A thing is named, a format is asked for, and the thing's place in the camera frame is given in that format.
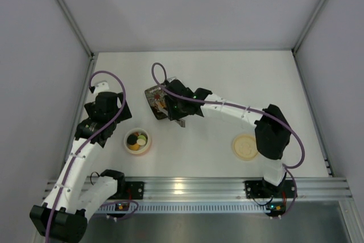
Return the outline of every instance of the metal frame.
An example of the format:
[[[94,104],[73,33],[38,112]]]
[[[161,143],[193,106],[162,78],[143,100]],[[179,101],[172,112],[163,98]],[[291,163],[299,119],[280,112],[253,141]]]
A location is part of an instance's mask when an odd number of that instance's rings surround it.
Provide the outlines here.
[[[324,9],[327,2],[328,2],[328,0],[318,0],[317,5],[313,9],[312,14],[310,15],[307,23],[305,24],[302,32],[300,33],[300,35],[299,35],[299,37],[297,39],[297,42],[296,42],[295,46],[292,49],[293,56],[296,56],[297,51],[300,49],[303,41],[307,37],[309,31],[311,30],[311,28],[313,27],[313,25],[316,22],[317,18],[319,17],[321,12],[323,11],[323,9]]]
[[[82,192],[92,185],[88,177]],[[143,181],[143,205],[139,213],[226,213],[265,212],[246,198],[245,180],[252,178],[144,178],[130,177],[127,181]],[[56,180],[50,180],[44,192],[46,198]],[[297,178],[297,201],[353,201],[344,178]],[[98,213],[120,213],[111,205]]]
[[[72,31],[75,33],[78,41],[80,42],[80,44],[82,45],[82,47],[84,48],[86,54],[89,56],[90,60],[93,57],[93,52],[91,51],[85,37],[83,36],[80,28],[78,27],[76,20],[74,19],[73,15],[71,14],[71,12],[69,11],[69,8],[67,7],[66,3],[64,0],[55,0],[58,4],[58,6],[60,7],[63,15],[65,16],[70,28],[72,29]]]
[[[319,115],[317,114],[317,111],[315,109],[315,107],[313,106],[313,101],[311,96],[309,95],[309,92],[307,90],[307,81],[305,80],[305,77],[303,76],[302,70],[300,69],[300,66],[297,62],[297,58],[295,57],[295,55],[293,55],[293,58],[295,59],[295,63],[296,63],[296,68],[300,77],[300,81],[301,81],[301,85],[303,87],[303,91],[307,100],[307,104],[308,104],[308,109],[310,111],[311,114],[311,119],[313,121],[313,125],[315,127],[315,131],[316,134],[318,136],[318,143],[320,144],[321,147],[321,151],[322,154],[324,156],[324,160],[326,163],[326,167],[328,169],[328,173],[331,176],[335,176],[335,169],[334,166],[332,165],[332,162],[330,160],[330,155],[328,153],[328,149],[327,149],[327,144],[324,138],[324,134],[321,130],[321,126],[320,126],[320,122],[319,122]]]
[[[69,134],[69,138],[68,138],[67,149],[64,151],[64,157],[63,157],[64,162],[62,162],[61,167],[63,167],[64,163],[67,160],[68,154],[71,152],[73,136],[75,136],[76,127],[77,127],[78,123],[80,122],[80,119],[81,119],[81,116],[82,116],[82,111],[84,109],[84,104],[85,104],[85,101],[87,99],[87,94],[88,94],[88,90],[89,90],[89,87],[88,87],[89,86],[89,79],[91,77],[91,74],[95,70],[97,59],[98,59],[98,53],[95,54],[91,58],[90,63],[88,65],[88,67],[87,67],[87,72],[86,72],[86,75],[85,75],[85,78],[84,78],[84,84],[82,86],[80,99],[78,100],[76,113],[75,113],[75,116],[73,118],[72,130],[71,130],[71,132]]]
[[[363,243],[364,226],[354,200],[339,201],[339,205],[352,243]]]

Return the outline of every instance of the metal floor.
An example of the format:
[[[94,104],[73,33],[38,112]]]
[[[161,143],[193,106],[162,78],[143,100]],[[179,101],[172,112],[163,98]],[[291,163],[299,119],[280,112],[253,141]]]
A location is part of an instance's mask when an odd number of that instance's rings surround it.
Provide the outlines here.
[[[282,220],[265,215],[152,214],[115,223],[92,219],[82,243],[346,243],[351,242],[338,203],[297,202]]]

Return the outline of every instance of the green snack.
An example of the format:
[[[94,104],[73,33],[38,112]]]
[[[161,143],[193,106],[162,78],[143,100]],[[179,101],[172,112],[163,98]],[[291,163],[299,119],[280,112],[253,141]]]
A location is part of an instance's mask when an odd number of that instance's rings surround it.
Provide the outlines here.
[[[145,141],[147,141],[147,137],[146,137],[146,136],[144,136],[144,135],[139,135],[139,136],[138,136],[138,139],[144,139]]]

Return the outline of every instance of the white wall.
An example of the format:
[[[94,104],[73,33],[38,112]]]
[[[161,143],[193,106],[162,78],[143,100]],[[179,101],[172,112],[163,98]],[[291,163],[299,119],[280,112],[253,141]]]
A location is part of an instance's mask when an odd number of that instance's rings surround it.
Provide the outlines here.
[[[66,0],[92,50],[291,49],[318,0]]]
[[[29,242],[88,64],[54,0],[0,0],[0,242]]]
[[[364,0],[329,0],[299,50],[337,175],[364,218]]]

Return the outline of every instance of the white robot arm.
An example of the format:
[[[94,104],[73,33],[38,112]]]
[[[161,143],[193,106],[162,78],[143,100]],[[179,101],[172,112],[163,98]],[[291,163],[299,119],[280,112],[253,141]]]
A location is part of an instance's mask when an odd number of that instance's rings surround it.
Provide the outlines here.
[[[234,125],[241,126],[248,132],[254,132],[257,127],[256,122],[260,121],[263,117],[262,114],[250,112],[247,109],[238,109],[232,106],[225,105],[226,101],[216,94],[210,94],[206,97],[206,101],[222,102],[222,105],[205,104],[201,106],[201,111],[206,118],[217,118]],[[265,156],[263,166],[263,178],[266,182],[273,186],[279,186],[286,176],[286,171],[283,168],[281,159],[269,159]]]
[[[118,104],[122,104],[123,93],[107,92],[108,89],[106,82],[92,87],[97,96],[95,102],[85,105],[89,118],[77,126],[72,150],[54,188],[43,204],[33,206],[30,212],[32,222],[43,236],[46,235],[48,220],[51,218],[50,238],[79,242],[95,211],[108,198],[115,194],[122,195],[126,190],[123,173],[105,170],[95,185],[81,193],[93,162],[102,153],[117,124],[131,118],[126,102],[122,110],[118,107]]]
[[[283,150],[289,143],[291,133],[264,115],[274,116],[288,124],[277,106],[269,105],[265,109],[254,108],[254,112],[250,111],[250,108],[232,107],[231,105],[237,104],[224,100],[207,89],[198,88],[193,92],[178,79],[173,79],[171,82],[166,80],[163,85],[164,91],[168,92],[164,100],[168,118],[171,121],[196,114],[205,118],[221,119],[255,134],[257,149],[264,157],[264,190],[271,192],[272,195],[280,191],[286,178],[286,170],[282,164]]]

